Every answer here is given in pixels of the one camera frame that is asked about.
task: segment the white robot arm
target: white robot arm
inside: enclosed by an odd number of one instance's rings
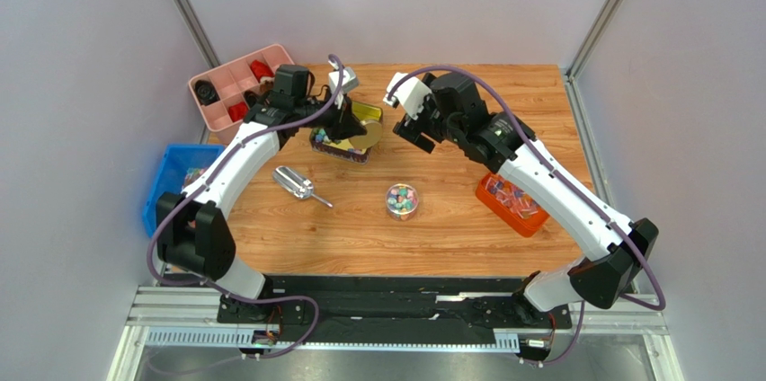
[[[335,92],[341,80],[343,84],[334,100],[329,93],[322,100],[308,96],[311,76],[303,66],[280,66],[273,89],[258,102],[249,104],[243,124],[216,162],[184,188],[182,194],[167,192],[160,197],[157,221],[172,216],[157,238],[160,260],[213,281],[234,295],[255,299],[262,294],[266,278],[236,256],[227,225],[239,195],[258,170],[298,132],[300,121],[310,120],[307,126],[324,128],[333,140],[363,136],[367,131],[353,115],[352,101],[347,96],[359,85],[351,68],[346,67],[341,76],[335,66],[335,71],[329,74],[331,92]],[[307,119],[317,114],[317,118]],[[275,127],[283,129],[265,131]],[[183,201],[187,203],[178,210]]]
[[[405,79],[405,74],[396,74],[384,98],[388,105],[402,105],[406,112],[394,132],[428,153],[434,149],[434,141],[457,144],[468,159],[528,193],[583,250],[583,257],[572,263],[555,271],[532,273],[524,280],[514,294],[520,321],[534,323],[556,306],[583,300],[610,308],[641,269],[623,235],[648,257],[658,235],[655,225],[648,219],[631,221],[598,199],[517,118],[531,147],[526,144],[505,113],[487,111],[467,74],[436,77],[425,73],[422,81],[412,75]]]

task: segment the wooden tabletop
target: wooden tabletop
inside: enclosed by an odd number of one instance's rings
[[[317,84],[328,65],[309,66]],[[527,276],[574,260],[580,250],[553,219],[521,237],[474,195],[487,173],[451,143],[428,155],[392,133],[404,112],[381,101],[395,72],[419,65],[351,65],[355,101],[384,109],[384,135],[370,162],[359,165],[316,153],[302,129],[255,175],[228,219],[239,256],[270,273],[354,275]],[[591,178],[556,66],[463,66],[482,77],[535,130],[548,150],[589,188]],[[482,92],[490,111],[500,107]],[[215,136],[210,143],[218,142]],[[330,200],[330,209],[298,200],[272,181],[279,165],[295,168]],[[413,185],[421,204],[408,221],[388,216],[385,194]]]

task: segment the black object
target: black object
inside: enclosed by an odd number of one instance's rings
[[[628,238],[638,250],[649,258],[659,230],[649,219],[640,219],[631,224]],[[628,245],[622,242],[612,245],[610,254],[598,261],[583,260],[569,271],[572,288],[593,306],[609,309],[630,282],[641,271],[636,256]]]
[[[423,102],[417,120],[405,116],[394,126],[394,133],[430,153],[435,144],[447,139],[460,147],[465,156],[497,173],[503,163],[516,158],[523,146],[505,113],[490,113],[476,84],[468,77],[448,73],[438,77],[427,73],[423,82],[432,90]],[[529,139],[535,133],[516,118]]]
[[[324,99],[308,96],[309,80],[313,75],[308,68],[300,65],[282,65],[274,74],[274,87],[259,100],[260,106],[251,106],[244,122],[257,122],[267,127],[304,119],[318,112],[330,100],[330,93]],[[324,128],[332,141],[367,134],[367,130],[352,112],[352,100],[344,96],[341,107],[331,106],[319,118],[307,125],[309,128]],[[298,133],[298,128],[278,131],[282,148],[287,140]]]
[[[202,105],[211,105],[219,99],[215,86],[207,80],[197,80],[194,84],[194,93]]]
[[[156,204],[157,223],[162,222],[183,195],[166,192]],[[182,269],[212,280],[223,277],[234,262],[236,244],[223,212],[210,201],[192,201],[173,218],[157,240],[157,256]]]
[[[245,103],[247,104],[248,109],[252,109],[256,105],[263,104],[262,97],[258,93],[253,91],[245,91],[245,93],[242,95],[245,97]]]
[[[436,301],[439,294],[513,292],[520,279],[392,278],[348,276],[270,276],[273,297],[310,296],[321,314],[311,341],[331,343],[401,343],[469,345],[494,343],[494,328],[549,329],[548,314],[524,324],[514,316],[513,297],[477,297],[461,302]],[[253,323],[271,313],[271,306],[254,306],[230,299],[218,309],[219,323]],[[281,340],[295,341],[314,317],[305,302],[282,305],[285,326]],[[551,314],[561,329],[572,327],[560,306]]]

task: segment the wire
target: wire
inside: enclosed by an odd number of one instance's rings
[[[314,90],[314,83],[316,82],[316,78],[314,77],[314,73],[311,71],[308,72],[308,76],[311,77],[311,83],[308,84],[308,94],[311,94],[311,91]]]
[[[653,305],[651,303],[645,302],[643,300],[639,300],[638,298],[635,298],[629,294],[620,294],[619,296],[626,299],[627,301],[633,302],[639,306],[643,306],[655,311],[662,311],[665,309],[665,306],[667,304],[665,300],[665,294],[663,292],[663,289],[660,287],[659,282],[657,281],[657,277],[655,276],[654,272],[652,271],[652,268],[649,266],[648,261],[646,261],[646,258],[644,257],[644,254],[641,253],[641,251],[636,247],[636,244],[633,243],[632,240],[628,237],[628,235],[622,230],[620,226],[618,226],[610,217],[607,215],[607,213],[600,208],[595,202],[593,202],[592,199],[587,197],[579,188],[575,186],[574,183],[570,182],[569,179],[567,179],[561,172],[556,170],[556,167],[551,164],[548,159],[540,153],[540,151],[535,147],[535,145],[532,144],[531,140],[527,137],[527,134],[524,133],[523,129],[521,128],[521,124],[519,123],[519,120],[516,119],[516,116],[513,114],[511,109],[508,107],[508,104],[505,103],[503,98],[500,96],[499,93],[497,93],[492,86],[487,84],[484,80],[479,78],[476,75],[471,74],[470,72],[466,71],[465,69],[458,68],[456,66],[448,66],[448,65],[436,65],[436,66],[426,66],[420,69],[416,69],[415,71],[405,75],[404,77],[400,78],[398,82],[392,86],[391,90],[388,91],[388,95],[386,95],[386,99],[388,101],[391,100],[391,97],[394,95],[394,92],[407,80],[409,80],[412,77],[415,77],[420,74],[424,73],[430,73],[432,71],[449,71],[451,73],[458,73],[461,75],[464,75],[471,80],[473,80],[476,84],[479,84],[482,86],[492,97],[500,104],[500,107],[503,108],[503,112],[508,117],[508,120],[511,122],[511,126],[513,126],[513,130],[516,131],[516,133],[519,135],[521,140],[524,142],[524,145],[527,146],[527,148],[535,155],[535,157],[538,158],[541,164],[545,165],[546,168],[555,176],[557,177],[569,190],[571,190],[577,197],[579,197],[585,204],[587,204],[601,219],[603,219],[604,222],[606,222],[606,225],[610,227],[612,230],[614,230],[619,237],[622,239],[623,242],[630,248],[630,251],[633,253],[636,260],[638,260],[638,264],[641,265],[641,268],[644,269],[646,272],[647,277],[649,278],[649,282],[652,283],[652,288],[655,289],[655,293],[657,295],[657,304]],[[580,307],[580,321],[577,323],[577,327],[574,331],[574,338],[572,339],[572,343],[569,345],[569,347],[566,348],[564,353],[547,362],[547,364],[551,364],[557,361],[561,361],[566,355],[569,354],[569,351],[572,350],[575,342],[577,341],[577,337],[580,335],[580,330],[583,327],[583,313],[585,309],[585,302],[582,302]]]
[[[257,299],[257,298],[250,298],[250,297],[244,297],[239,296],[237,294],[231,293],[230,291],[222,288],[220,285],[216,284],[215,282],[212,282],[208,280],[207,278],[198,277],[197,279],[192,280],[173,280],[163,277],[156,269],[154,264],[154,259],[152,257],[152,254],[154,253],[154,250],[157,246],[157,241],[159,240],[160,235],[163,233],[165,228],[173,221],[173,219],[178,215],[178,212],[180,212],[183,208],[185,208],[189,203],[191,203],[194,199],[200,196],[215,180],[216,177],[223,171],[226,164],[231,160],[231,158],[234,157],[234,155],[239,151],[239,149],[243,148],[247,143],[250,141],[272,133],[276,131],[282,131],[284,129],[290,129],[290,128],[298,128],[303,125],[306,125],[312,120],[317,119],[319,116],[322,115],[325,111],[329,110],[331,106],[333,106],[335,98],[341,94],[343,91],[343,62],[341,62],[341,59],[338,58],[336,55],[331,54],[329,55],[329,60],[331,63],[334,63],[335,66],[338,68],[338,85],[335,87],[335,91],[333,92],[332,96],[330,97],[330,101],[328,101],[325,105],[322,106],[316,113],[312,114],[311,116],[305,117],[301,120],[296,120],[294,122],[285,123],[282,125],[277,125],[276,127],[269,127],[265,128],[263,130],[257,131],[250,136],[245,137],[241,142],[234,145],[234,147],[231,148],[220,160],[220,162],[210,171],[210,176],[205,181],[204,185],[201,185],[197,190],[193,191],[191,194],[187,194],[186,198],[183,199],[178,206],[173,208],[173,210],[170,211],[170,213],[165,217],[158,225],[157,229],[155,230],[154,234],[152,235],[151,240],[149,241],[149,246],[147,248],[147,267],[149,268],[149,273],[151,273],[152,277],[157,279],[162,284],[169,285],[169,286],[175,286],[175,287],[184,287],[189,286],[192,284],[201,284],[201,285],[207,285],[208,287],[214,288],[217,291],[219,291],[221,294],[227,297],[232,297],[236,300],[239,300],[244,303],[249,303],[253,305],[269,305],[274,303],[284,303],[284,302],[291,302],[291,301],[305,301],[310,303],[314,307],[314,318],[311,320],[311,324],[308,326],[308,330],[306,330],[305,333],[303,333],[300,338],[298,338],[296,341],[291,343],[288,347],[286,347],[283,350],[279,350],[276,352],[273,352],[271,354],[266,354],[261,356],[261,359],[273,359],[279,356],[283,356],[294,349],[296,349],[303,341],[308,338],[308,336],[314,331],[316,328],[316,323],[319,320],[319,304],[311,297],[308,296],[288,296],[288,297],[277,297],[277,298],[265,298],[265,299]],[[204,370],[208,370],[209,368],[214,368],[216,366],[219,366],[223,364],[223,362],[229,362],[229,361],[235,361],[235,358],[232,359],[226,359],[221,360],[219,362],[213,363],[211,365],[208,365],[204,368],[198,368],[194,369],[193,371],[186,371],[186,372],[159,372],[162,375],[167,376],[173,376],[173,375],[188,375],[193,374],[197,372],[201,372]],[[151,362],[147,361],[147,366],[150,368],[153,368],[151,365]]]
[[[553,350],[553,340],[556,338],[556,318],[551,313],[548,313],[548,317],[550,317],[550,345],[548,346]]]

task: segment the silver scoop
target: silver scoop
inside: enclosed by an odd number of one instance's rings
[[[315,199],[325,203],[327,207],[333,207],[333,203],[323,199],[322,197],[319,197],[314,193],[314,183],[312,181],[287,166],[281,165],[277,167],[274,170],[274,173],[272,173],[272,178],[274,178],[274,181],[277,182],[282,188],[287,190],[287,192],[294,195],[298,199],[308,199],[314,197]]]

